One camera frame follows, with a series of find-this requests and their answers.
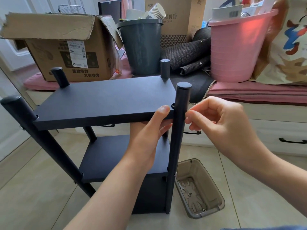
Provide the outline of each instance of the shelving unit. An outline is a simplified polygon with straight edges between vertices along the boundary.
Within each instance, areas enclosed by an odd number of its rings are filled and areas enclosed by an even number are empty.
[[[133,213],[169,213],[184,130],[191,84],[180,82],[175,91],[169,79],[169,61],[161,62],[161,76],[69,84],[60,67],[51,69],[60,88],[32,111],[20,96],[2,99],[2,106],[40,144],[61,168],[91,197],[90,182],[103,181],[120,161],[129,135],[96,137],[91,126],[149,121],[163,105],[173,119],[158,142],[154,165],[146,175]],[[90,143],[79,168],[48,132],[83,127]]]

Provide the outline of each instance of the pink trash can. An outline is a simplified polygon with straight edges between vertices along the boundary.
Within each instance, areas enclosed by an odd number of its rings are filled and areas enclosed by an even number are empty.
[[[254,70],[274,9],[265,14],[209,22],[211,76],[217,81],[242,82]]]

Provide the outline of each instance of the aoc cardboard box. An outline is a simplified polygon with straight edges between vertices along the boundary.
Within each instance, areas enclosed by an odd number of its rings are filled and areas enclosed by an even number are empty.
[[[190,42],[201,28],[206,0],[145,0],[145,11],[156,3],[165,10],[161,32],[161,48]]]
[[[108,80],[118,61],[114,40],[122,47],[112,21],[94,15],[9,13],[0,36],[25,40],[46,81],[56,81],[53,67],[62,67],[69,81]]]

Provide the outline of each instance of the person's right hand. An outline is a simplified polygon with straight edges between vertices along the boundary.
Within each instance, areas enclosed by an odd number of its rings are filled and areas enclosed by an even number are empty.
[[[210,96],[185,114],[190,130],[202,129],[215,147],[237,166],[259,161],[259,140],[241,104]]]

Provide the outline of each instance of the stack of paper cups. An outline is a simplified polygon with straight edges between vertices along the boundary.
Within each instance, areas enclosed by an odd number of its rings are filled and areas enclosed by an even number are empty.
[[[155,4],[149,13],[155,15],[158,19],[164,19],[166,14],[160,3]]]

